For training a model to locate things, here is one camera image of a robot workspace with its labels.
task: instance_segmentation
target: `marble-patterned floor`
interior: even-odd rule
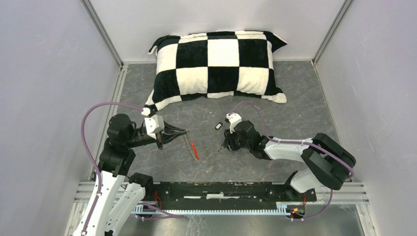
[[[314,68],[309,61],[274,62],[275,79],[287,96],[286,104],[246,97],[199,98],[168,105],[158,112],[164,120],[190,131],[200,160],[193,160],[182,137],[158,150],[155,145],[135,148],[136,159],[129,174],[150,175],[154,181],[285,181],[305,164],[288,160],[259,160],[248,150],[228,152],[220,149],[224,122],[228,113],[241,101],[252,101],[262,109],[269,134],[279,138],[303,139],[316,133],[328,134],[336,140],[336,133],[328,106]],[[156,64],[129,65],[120,102],[142,107],[146,102],[156,73]],[[250,120],[261,134],[262,122],[255,110],[243,105],[236,111],[243,120]],[[141,124],[139,112],[119,107],[131,120]],[[223,127],[214,126],[222,121]]]

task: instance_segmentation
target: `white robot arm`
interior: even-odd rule
[[[349,176],[349,170],[325,153],[310,147],[314,143],[336,155],[351,168],[355,158],[325,134],[304,140],[286,140],[261,136],[250,121],[242,121],[239,114],[226,115],[230,128],[225,130],[223,146],[230,151],[248,149],[256,158],[266,160],[287,159],[307,164],[308,169],[291,176],[291,187],[299,193],[319,186],[339,190]]]
[[[73,236],[118,236],[133,208],[145,197],[148,186],[153,184],[152,177],[133,174],[122,197],[114,205],[120,185],[136,156],[132,148],[156,143],[159,149],[163,149],[163,144],[186,134],[184,129],[164,122],[160,115],[145,118],[144,124],[145,127],[137,128],[126,114],[117,114],[110,119],[107,129],[109,138],[98,163],[100,173],[97,174],[102,177],[101,192],[96,198],[100,184],[97,178],[94,194]]]

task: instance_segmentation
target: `checkered pillow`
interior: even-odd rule
[[[167,35],[155,41],[157,68],[146,108],[159,111],[198,97],[251,96],[286,103],[275,85],[272,53],[287,43],[268,31]]]

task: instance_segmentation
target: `purple cable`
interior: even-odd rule
[[[98,168],[98,165],[97,165],[97,163],[95,162],[95,159],[94,159],[94,157],[92,156],[92,153],[90,152],[89,146],[87,145],[87,142],[86,142],[86,136],[85,136],[85,133],[84,133],[84,126],[85,126],[85,124],[86,124],[86,120],[87,120],[87,117],[89,116],[89,114],[90,114],[90,113],[91,113],[94,109],[96,109],[96,108],[98,108],[98,107],[101,107],[101,106],[105,106],[105,105],[117,105],[117,106],[127,107],[127,108],[130,108],[130,109],[133,109],[133,110],[136,110],[136,111],[140,111],[140,112],[141,112],[141,111],[143,111],[143,109],[142,109],[142,108],[135,107],[135,106],[128,105],[128,104],[124,104],[124,103],[119,103],[119,102],[102,102],[102,103],[99,103],[99,104],[97,104],[97,105],[95,105],[95,106],[91,107],[91,108],[90,108],[90,109],[86,112],[86,114],[85,114],[85,115],[84,115],[84,117],[83,117],[83,120],[81,121],[81,139],[83,140],[84,148],[86,149],[86,152],[87,152],[87,154],[88,154],[88,156],[89,156],[89,158],[90,158],[90,161],[92,162],[92,164],[93,164],[93,166],[94,166],[95,172],[97,173],[97,177],[98,177],[98,188],[97,188],[97,193],[96,193],[95,198],[94,198],[94,201],[93,201],[93,203],[92,203],[92,205],[91,205],[91,209],[90,209],[90,211],[89,211],[89,214],[87,215],[86,222],[85,222],[84,227],[83,227],[83,232],[85,232],[85,231],[87,230],[87,227],[88,227],[88,225],[89,225],[89,222],[90,222],[90,219],[91,219],[92,213],[93,213],[93,211],[94,211],[95,205],[97,204],[99,194],[101,193],[101,185],[102,185],[102,182],[103,182],[103,179],[102,179],[102,177],[101,177],[101,173],[100,173],[100,170],[99,170],[99,168]]]
[[[274,140],[274,139],[272,139],[272,138],[270,138],[269,137],[269,134],[268,134],[268,130],[267,130],[267,126],[266,126],[266,124],[265,124],[265,119],[264,119],[264,116],[262,115],[262,112],[261,112],[261,108],[259,108],[259,107],[257,107],[255,104],[253,104],[252,102],[250,102],[250,101],[243,101],[243,102],[240,102],[240,103],[238,103],[235,107],[233,107],[233,109],[229,112],[229,115],[231,114],[231,113],[233,113],[235,110],[236,110],[236,108],[238,108],[240,105],[242,105],[243,103],[247,103],[247,104],[249,104],[249,105],[251,105],[253,108],[255,108],[255,110],[256,110],[256,112],[258,113],[258,115],[259,115],[259,117],[261,118],[261,121],[262,121],[262,125],[264,126],[264,132],[265,132],[265,136],[268,138],[268,140],[270,140],[270,141],[272,141],[272,142],[274,142],[274,143],[278,143],[278,144],[294,144],[294,145],[309,145],[309,146],[311,146],[311,147],[313,147],[313,148],[316,148],[316,149],[318,149],[318,150],[320,150],[320,151],[322,151],[322,152],[324,152],[325,154],[327,154],[327,155],[329,155],[331,158],[333,158],[334,160],[336,160],[337,162],[339,162],[340,164],[342,164],[344,167],[346,167],[346,169],[348,169],[349,171],[350,171],[350,178],[353,178],[353,176],[354,176],[354,174],[355,174],[355,172],[353,171],[353,169],[348,165],[348,164],[346,164],[344,161],[342,161],[340,158],[338,158],[337,156],[335,156],[333,153],[331,153],[331,152],[329,152],[329,151],[327,151],[326,149],[324,149],[324,148],[322,148],[322,147],[320,147],[320,146],[318,146],[318,145],[316,145],[316,144],[314,144],[314,143],[306,143],[306,142],[301,142],[301,141],[277,141],[277,140]],[[329,200],[328,200],[328,202],[327,202],[327,204],[326,204],[326,206],[323,208],[323,210],[321,210],[319,213],[317,213],[317,214],[315,214],[315,215],[312,215],[312,216],[309,216],[309,217],[306,217],[306,218],[303,218],[303,219],[294,219],[294,220],[296,220],[296,221],[304,221],[304,220],[308,220],[308,219],[313,219],[313,218],[315,218],[315,217],[317,217],[317,216],[319,216],[319,215],[321,215],[321,214],[323,214],[326,210],[327,210],[327,208],[328,208],[328,206],[330,205],[330,202],[331,202],[331,199],[333,198],[333,190],[331,189],[330,190],[330,198],[329,198]]]
[[[159,211],[161,213],[164,213],[165,215],[168,215],[168,216],[156,217],[156,218],[143,218],[144,220],[161,220],[161,219],[169,219],[169,218],[185,218],[185,216],[183,216],[183,215],[174,215],[174,214],[168,213],[168,212],[166,212],[164,210],[161,210],[161,209],[159,209],[159,208],[157,208],[157,207],[155,207],[155,206],[153,206],[151,204],[138,203],[138,205],[144,205],[144,206],[147,206],[147,207],[149,207],[151,209],[154,209],[154,210],[157,210],[157,211]]]

